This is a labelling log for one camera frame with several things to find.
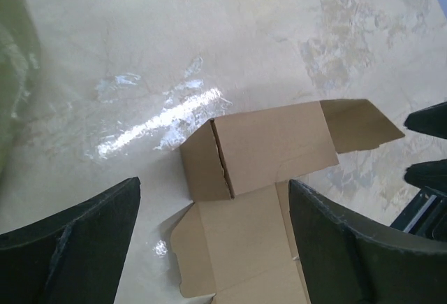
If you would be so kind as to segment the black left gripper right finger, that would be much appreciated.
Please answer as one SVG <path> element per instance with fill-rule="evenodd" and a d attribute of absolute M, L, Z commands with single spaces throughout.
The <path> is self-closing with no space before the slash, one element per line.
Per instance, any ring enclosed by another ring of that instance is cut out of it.
<path fill-rule="evenodd" d="M 288 183 L 312 303 L 445 303 L 446 244 L 380 224 L 299 180 Z"/>

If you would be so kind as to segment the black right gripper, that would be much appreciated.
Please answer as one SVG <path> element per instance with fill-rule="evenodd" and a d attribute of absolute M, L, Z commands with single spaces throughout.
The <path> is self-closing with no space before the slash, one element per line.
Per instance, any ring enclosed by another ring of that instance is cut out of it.
<path fill-rule="evenodd" d="M 439 103 L 409 114 L 407 129 L 429 136 L 446 136 L 447 103 Z M 423 238 L 446 237 L 446 160 L 413 164 L 404 180 L 421 190 L 401 211 L 391 228 Z"/>

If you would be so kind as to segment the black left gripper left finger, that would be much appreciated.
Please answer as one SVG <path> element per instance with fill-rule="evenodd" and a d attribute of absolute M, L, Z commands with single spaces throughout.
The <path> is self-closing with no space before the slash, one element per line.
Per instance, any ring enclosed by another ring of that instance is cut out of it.
<path fill-rule="evenodd" d="M 113 303 L 140 206 L 128 178 L 1 234 L 2 303 Z"/>

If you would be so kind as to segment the cardboard box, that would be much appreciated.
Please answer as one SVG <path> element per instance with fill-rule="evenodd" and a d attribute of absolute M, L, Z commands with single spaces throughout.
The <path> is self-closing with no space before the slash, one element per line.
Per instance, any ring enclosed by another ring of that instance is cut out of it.
<path fill-rule="evenodd" d="M 288 181 L 403 133 L 370 101 L 312 101 L 215 117 L 180 146 L 193 205 L 170 237 L 183 297 L 308 303 Z"/>

